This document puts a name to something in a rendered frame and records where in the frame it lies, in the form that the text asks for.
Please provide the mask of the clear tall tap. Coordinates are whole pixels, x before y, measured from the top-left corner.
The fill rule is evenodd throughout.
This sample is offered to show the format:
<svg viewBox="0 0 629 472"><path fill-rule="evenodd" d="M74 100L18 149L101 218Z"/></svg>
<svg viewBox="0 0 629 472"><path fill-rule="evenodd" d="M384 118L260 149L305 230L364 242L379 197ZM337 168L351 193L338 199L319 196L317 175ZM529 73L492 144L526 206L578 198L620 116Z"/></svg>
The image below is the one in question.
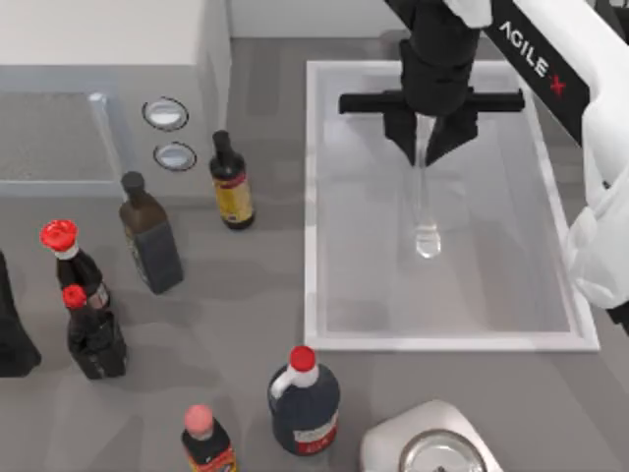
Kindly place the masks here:
<svg viewBox="0 0 629 472"><path fill-rule="evenodd" d="M427 260L441 253L441 238L433 215L428 182L428 148L434 122L434 118L417 116L416 160L404 177L405 206L412 224L410 236L415 252Z"/></svg>

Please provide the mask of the white sink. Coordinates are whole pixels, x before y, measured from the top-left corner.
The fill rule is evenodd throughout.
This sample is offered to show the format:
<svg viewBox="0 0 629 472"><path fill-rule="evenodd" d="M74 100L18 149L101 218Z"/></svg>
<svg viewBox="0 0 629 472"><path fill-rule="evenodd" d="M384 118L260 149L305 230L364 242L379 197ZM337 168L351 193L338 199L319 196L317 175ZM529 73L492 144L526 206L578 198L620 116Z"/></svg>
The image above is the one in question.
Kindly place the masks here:
<svg viewBox="0 0 629 472"><path fill-rule="evenodd" d="M484 113L479 134L428 168L441 253L410 236L406 156L343 93L396 89L394 61L307 65L306 342L320 350L596 351L591 307L562 258L568 224L534 95L503 61L480 92L521 91L520 112Z"/></svg>

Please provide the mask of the dark bottle with yellow label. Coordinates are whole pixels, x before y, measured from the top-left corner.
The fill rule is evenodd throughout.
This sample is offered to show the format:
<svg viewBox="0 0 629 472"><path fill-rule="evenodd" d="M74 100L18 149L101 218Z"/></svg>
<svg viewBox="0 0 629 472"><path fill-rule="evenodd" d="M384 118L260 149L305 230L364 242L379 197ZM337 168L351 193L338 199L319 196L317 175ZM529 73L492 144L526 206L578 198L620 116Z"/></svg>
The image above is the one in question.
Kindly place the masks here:
<svg viewBox="0 0 629 472"><path fill-rule="evenodd" d="M214 156L208 164L219 215L231 230L243 230L255 221L251 186L245 159L233 148L230 135L212 135Z"/></svg>

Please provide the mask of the square dark bottle black cap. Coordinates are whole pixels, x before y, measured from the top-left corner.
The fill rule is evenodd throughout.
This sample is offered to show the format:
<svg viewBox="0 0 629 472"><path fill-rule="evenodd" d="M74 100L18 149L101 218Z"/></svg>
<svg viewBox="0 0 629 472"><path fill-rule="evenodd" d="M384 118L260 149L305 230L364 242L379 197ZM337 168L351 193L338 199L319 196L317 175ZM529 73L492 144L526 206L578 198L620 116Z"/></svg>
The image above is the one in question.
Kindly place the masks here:
<svg viewBox="0 0 629 472"><path fill-rule="evenodd" d="M127 246L141 280L156 295L184 280L173 230L164 207L145 188L138 171L121 178L126 194L119 208Z"/></svg>

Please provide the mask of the dark jug with red cap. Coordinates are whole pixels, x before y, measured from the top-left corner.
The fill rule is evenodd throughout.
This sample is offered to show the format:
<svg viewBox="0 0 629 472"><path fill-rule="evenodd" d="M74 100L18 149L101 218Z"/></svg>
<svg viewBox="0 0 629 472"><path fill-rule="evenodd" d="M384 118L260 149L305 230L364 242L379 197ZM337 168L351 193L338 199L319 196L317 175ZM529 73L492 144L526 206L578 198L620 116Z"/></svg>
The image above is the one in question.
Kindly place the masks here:
<svg viewBox="0 0 629 472"><path fill-rule="evenodd" d="M336 438L340 399L339 381L320 364L315 351L306 345L293 347L288 363L276 371L267 388L275 439L297 456L324 451Z"/></svg>

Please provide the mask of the pale grey rounded appliance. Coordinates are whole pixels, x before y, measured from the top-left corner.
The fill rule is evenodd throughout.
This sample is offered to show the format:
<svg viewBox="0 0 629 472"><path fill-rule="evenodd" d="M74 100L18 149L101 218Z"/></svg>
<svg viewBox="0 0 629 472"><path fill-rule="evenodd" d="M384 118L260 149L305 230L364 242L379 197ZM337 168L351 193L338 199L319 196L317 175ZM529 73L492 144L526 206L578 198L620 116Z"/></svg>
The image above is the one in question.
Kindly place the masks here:
<svg viewBox="0 0 629 472"><path fill-rule="evenodd" d="M365 432L361 472L398 472L400 452L415 435L445 429L467 438L481 453L487 472L506 472L468 418L453 404L434 399L389 418Z"/></svg>

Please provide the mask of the pale microwave oven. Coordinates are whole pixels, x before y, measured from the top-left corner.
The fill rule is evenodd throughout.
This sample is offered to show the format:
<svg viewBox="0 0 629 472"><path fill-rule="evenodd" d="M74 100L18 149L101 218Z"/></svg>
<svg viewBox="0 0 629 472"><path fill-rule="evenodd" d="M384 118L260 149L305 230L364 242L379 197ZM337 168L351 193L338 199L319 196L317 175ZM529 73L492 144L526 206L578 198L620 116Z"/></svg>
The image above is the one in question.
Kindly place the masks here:
<svg viewBox="0 0 629 472"><path fill-rule="evenodd" d="M0 181L0 196L114 197L129 171L159 198L207 195L231 65L226 0L0 0L0 92L85 94L114 173L110 181ZM162 96L186 106L184 128L163 132L143 119L143 104ZM195 151L192 169L153 160L172 142Z"/></svg>

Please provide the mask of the round metal dish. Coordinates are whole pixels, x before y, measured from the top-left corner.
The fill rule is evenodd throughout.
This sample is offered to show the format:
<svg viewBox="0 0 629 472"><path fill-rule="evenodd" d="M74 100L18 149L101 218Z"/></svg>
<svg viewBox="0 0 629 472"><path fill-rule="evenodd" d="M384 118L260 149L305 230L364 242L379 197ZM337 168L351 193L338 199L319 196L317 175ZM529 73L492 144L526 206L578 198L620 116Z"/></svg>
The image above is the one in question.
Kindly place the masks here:
<svg viewBox="0 0 629 472"><path fill-rule="evenodd" d="M398 472L487 472L487 466L480 451L461 434L431 429L404 445Z"/></svg>

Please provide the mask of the tall dark bottle red cap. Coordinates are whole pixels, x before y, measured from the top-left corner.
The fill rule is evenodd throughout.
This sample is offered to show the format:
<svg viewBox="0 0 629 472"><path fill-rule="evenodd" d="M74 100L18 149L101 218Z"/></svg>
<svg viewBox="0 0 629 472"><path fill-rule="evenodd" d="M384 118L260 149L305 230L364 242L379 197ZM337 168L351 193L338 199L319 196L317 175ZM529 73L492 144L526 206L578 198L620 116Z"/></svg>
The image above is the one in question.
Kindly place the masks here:
<svg viewBox="0 0 629 472"><path fill-rule="evenodd" d="M103 274L94 259L81 249L78 226L73 220L51 220L40 230L39 239L56 258L56 276L61 288L78 284L93 308L110 308L111 296Z"/></svg>

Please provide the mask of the microwave oven door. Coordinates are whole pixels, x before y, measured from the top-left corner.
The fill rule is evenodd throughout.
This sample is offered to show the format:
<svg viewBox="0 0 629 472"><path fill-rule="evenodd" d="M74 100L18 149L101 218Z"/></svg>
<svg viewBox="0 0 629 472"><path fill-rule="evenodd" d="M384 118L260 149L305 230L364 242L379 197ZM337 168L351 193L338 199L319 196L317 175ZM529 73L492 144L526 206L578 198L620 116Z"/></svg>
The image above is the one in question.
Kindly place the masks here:
<svg viewBox="0 0 629 472"><path fill-rule="evenodd" d="M0 92L0 181L110 181L83 93Z"/></svg>

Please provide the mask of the dark bottle with pink cap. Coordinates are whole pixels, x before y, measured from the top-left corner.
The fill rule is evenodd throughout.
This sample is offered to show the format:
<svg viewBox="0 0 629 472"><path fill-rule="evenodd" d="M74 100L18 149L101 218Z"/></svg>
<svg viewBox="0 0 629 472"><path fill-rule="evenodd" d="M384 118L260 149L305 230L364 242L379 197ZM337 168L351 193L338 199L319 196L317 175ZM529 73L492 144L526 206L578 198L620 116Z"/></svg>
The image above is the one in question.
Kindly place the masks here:
<svg viewBox="0 0 629 472"><path fill-rule="evenodd" d="M187 409L181 442L192 472L238 472L230 437L209 406Z"/></svg>

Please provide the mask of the short dark bottle red cap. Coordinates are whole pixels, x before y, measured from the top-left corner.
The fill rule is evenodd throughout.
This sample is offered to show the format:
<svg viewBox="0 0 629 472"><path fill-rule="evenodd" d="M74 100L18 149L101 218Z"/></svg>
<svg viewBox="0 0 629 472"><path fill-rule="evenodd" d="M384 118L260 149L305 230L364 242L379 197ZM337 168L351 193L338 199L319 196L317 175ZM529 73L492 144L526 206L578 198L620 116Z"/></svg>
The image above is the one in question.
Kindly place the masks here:
<svg viewBox="0 0 629 472"><path fill-rule="evenodd" d="M92 381L125 376L127 344L114 314L94 308L79 284L66 286L62 298L69 313L67 347L84 375Z"/></svg>

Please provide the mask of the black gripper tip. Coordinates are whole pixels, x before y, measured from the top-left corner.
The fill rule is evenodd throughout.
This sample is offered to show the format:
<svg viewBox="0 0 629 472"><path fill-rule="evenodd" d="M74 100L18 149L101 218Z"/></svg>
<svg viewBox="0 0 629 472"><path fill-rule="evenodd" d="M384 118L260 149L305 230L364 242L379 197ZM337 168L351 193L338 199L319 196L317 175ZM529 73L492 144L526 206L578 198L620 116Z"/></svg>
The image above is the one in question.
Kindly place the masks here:
<svg viewBox="0 0 629 472"><path fill-rule="evenodd" d="M0 379L23 378L41 364L41 354L18 314L6 258L0 250Z"/></svg>

